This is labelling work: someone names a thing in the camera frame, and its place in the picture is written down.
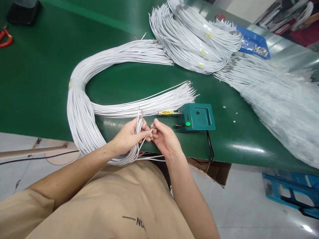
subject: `gray floor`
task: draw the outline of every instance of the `gray floor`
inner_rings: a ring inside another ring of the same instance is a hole
[[[0,152],[30,149],[36,140],[35,137],[0,133]],[[1,165],[0,201],[59,168],[45,159]],[[266,199],[261,175],[263,170],[232,165],[225,189],[192,170],[214,215],[221,238],[319,238],[319,220],[304,217],[297,210]],[[302,227],[304,225],[310,227],[312,232],[306,231]]]

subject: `green workbench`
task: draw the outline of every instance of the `green workbench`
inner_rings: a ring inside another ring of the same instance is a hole
[[[0,49],[0,132],[72,140],[66,115],[72,70],[88,56],[140,39],[145,32],[145,38],[152,39],[148,13],[163,2],[45,0],[33,27],[10,25],[14,43]],[[10,1],[0,2],[0,24],[4,25],[9,7]],[[202,8],[211,19],[216,12],[224,13],[205,2]],[[293,157],[239,93],[213,75],[177,65],[124,63],[99,73],[86,91],[93,102],[111,105],[153,95],[185,80],[193,82],[200,94],[197,103],[212,105],[216,130],[210,135],[217,161],[319,172]],[[154,118],[146,120],[150,124]],[[175,117],[158,118],[176,125]],[[106,141],[129,120],[96,117]],[[205,132],[175,132],[186,156],[209,158]],[[159,152],[152,142],[145,143],[142,150]]]

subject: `wire bundle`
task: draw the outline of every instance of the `wire bundle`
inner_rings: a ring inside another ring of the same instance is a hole
[[[309,1],[307,3],[306,9],[299,15],[299,17],[297,18],[297,21],[292,25],[291,31],[298,30],[298,27],[311,16],[312,10],[313,10],[313,3]]]
[[[310,69],[288,72],[237,53],[215,76],[240,92],[267,129],[292,155],[319,168],[319,87]]]
[[[178,65],[203,74],[222,69],[227,60],[173,18],[167,4],[149,14],[151,29],[168,56]]]
[[[96,123],[94,114],[111,118],[138,117],[137,131],[142,127],[143,115],[155,115],[158,110],[176,110],[186,103],[193,103],[195,90],[185,81],[172,91],[162,91],[148,98],[112,106],[101,106],[92,103],[85,93],[88,81],[102,70],[113,64],[123,62],[143,62],[152,64],[172,65],[173,62],[167,57],[154,40],[137,40],[124,45],[99,52],[81,61],[73,70],[67,99],[67,117],[73,140],[82,155],[92,152],[106,144]],[[129,153],[112,159],[108,164],[124,165],[137,159],[151,159],[152,157],[139,156],[141,148],[138,145]]]
[[[224,59],[229,59],[242,44],[243,36],[232,23],[210,23],[192,7],[184,5],[182,0],[167,0],[169,8],[188,29],[219,52]]]

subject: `hand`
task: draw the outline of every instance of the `hand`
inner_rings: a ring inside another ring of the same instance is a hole
[[[152,123],[151,128],[154,127],[156,128],[152,131],[153,141],[166,160],[180,155],[184,156],[179,140],[170,127],[159,122],[158,119],[155,119],[154,123]]]
[[[118,134],[109,143],[106,144],[108,149],[112,151],[114,157],[130,151],[137,143],[142,143],[146,137],[146,141],[150,142],[153,137],[150,128],[147,126],[145,119],[143,119],[142,129],[139,134],[135,134],[137,118],[127,122]]]

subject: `person's left hand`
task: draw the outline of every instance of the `person's left hand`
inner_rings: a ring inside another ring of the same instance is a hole
[[[137,118],[127,122],[120,132],[106,145],[112,154],[117,157],[121,154],[130,151],[137,143],[142,143],[142,140],[146,138],[146,141],[150,142],[153,138],[150,128],[147,126],[145,119],[143,118],[142,129],[139,134],[135,134]]]

